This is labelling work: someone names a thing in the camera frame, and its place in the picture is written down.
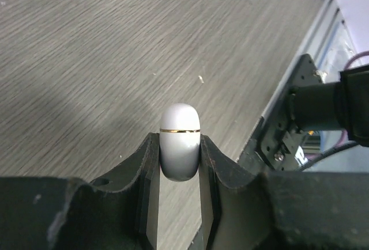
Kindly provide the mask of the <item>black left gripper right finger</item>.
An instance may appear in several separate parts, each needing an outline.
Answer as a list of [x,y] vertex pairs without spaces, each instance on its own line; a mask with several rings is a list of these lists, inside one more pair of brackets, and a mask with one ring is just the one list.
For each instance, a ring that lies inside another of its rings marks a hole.
[[252,175],[201,138],[205,249],[367,249],[368,174]]

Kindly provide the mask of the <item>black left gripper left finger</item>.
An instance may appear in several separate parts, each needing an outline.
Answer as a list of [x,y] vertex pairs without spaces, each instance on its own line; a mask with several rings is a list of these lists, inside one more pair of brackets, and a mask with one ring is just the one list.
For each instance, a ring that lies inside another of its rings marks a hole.
[[2,249],[155,249],[159,136],[104,175],[2,177]]

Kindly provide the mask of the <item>white earbud charging case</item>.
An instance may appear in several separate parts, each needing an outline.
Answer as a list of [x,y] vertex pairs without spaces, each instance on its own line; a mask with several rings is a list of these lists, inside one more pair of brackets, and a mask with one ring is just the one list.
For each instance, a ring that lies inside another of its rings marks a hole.
[[170,105],[160,121],[160,165],[172,181],[188,181],[199,166],[201,127],[195,108],[188,104]]

